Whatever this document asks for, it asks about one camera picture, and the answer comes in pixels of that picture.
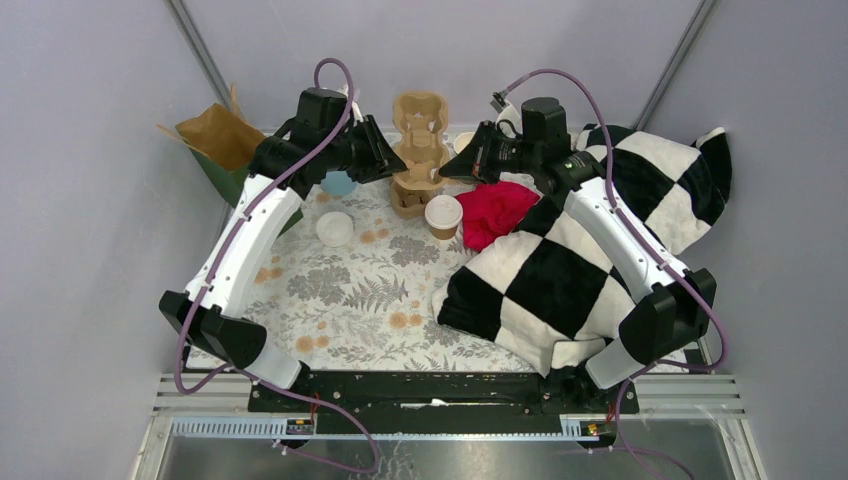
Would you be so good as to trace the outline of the white plastic cup lid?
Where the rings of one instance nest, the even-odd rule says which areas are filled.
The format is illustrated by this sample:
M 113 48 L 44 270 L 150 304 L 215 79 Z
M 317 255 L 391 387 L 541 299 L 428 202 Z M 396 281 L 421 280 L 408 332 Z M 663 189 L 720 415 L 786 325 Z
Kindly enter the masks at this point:
M 354 236 L 353 219 L 338 211 L 323 214 L 315 224 L 316 235 L 326 247 L 336 248 L 346 245 Z

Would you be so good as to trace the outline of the brown cardboard cup carrier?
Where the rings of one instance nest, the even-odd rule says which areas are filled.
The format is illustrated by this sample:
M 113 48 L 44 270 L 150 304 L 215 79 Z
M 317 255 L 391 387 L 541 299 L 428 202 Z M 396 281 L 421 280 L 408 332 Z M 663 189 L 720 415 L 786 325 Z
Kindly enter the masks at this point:
M 435 197 L 435 191 L 408 190 L 393 181 L 390 185 L 390 205 L 403 219 L 423 217 L 426 205 Z

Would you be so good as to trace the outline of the brown paper coffee cup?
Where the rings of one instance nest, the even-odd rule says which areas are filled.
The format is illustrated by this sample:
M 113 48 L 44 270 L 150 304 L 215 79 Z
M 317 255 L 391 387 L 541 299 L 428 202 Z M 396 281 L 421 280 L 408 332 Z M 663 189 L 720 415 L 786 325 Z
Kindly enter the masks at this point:
M 437 195 L 426 204 L 424 217 L 436 239 L 450 240 L 457 233 L 463 213 L 463 207 L 455 197 Z

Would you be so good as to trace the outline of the stack of brown paper cups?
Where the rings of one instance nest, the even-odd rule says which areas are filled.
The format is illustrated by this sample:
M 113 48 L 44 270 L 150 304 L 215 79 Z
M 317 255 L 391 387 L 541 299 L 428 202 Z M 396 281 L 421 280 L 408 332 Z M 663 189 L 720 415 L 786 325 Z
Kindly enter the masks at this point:
M 464 132 L 456 136 L 453 140 L 453 150 L 456 154 L 461 153 L 471 142 L 474 137 L 473 132 Z

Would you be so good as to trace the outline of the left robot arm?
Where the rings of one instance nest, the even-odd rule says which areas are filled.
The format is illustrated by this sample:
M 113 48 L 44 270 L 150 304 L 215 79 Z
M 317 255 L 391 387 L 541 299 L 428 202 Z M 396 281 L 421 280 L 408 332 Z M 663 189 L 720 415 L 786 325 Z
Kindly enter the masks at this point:
M 309 401 L 304 365 L 279 349 L 267 329 L 245 318 L 246 295 L 271 246 L 312 187 L 340 171 L 370 183 L 405 170 L 375 119 L 356 119 L 344 93 L 310 87 L 294 117 L 257 146 L 236 207 L 204 265 L 181 292 L 163 293 L 159 310 L 190 345 L 271 384 L 288 411 Z

